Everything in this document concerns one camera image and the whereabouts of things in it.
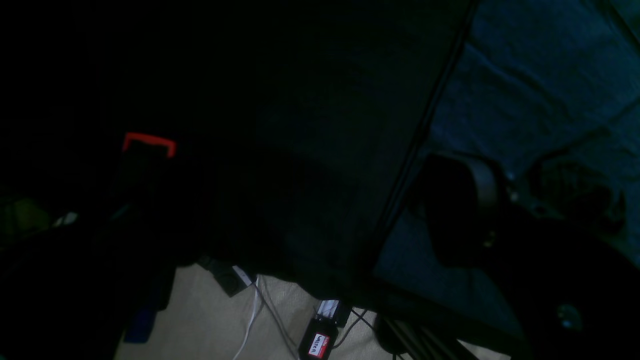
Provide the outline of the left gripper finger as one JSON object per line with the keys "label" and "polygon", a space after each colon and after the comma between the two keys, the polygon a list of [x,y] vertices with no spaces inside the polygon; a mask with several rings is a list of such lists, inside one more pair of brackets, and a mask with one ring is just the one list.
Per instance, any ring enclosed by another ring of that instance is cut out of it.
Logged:
{"label": "left gripper finger", "polygon": [[446,267],[478,267],[506,202],[505,174],[486,157],[430,153],[417,180],[417,200],[436,259]]}

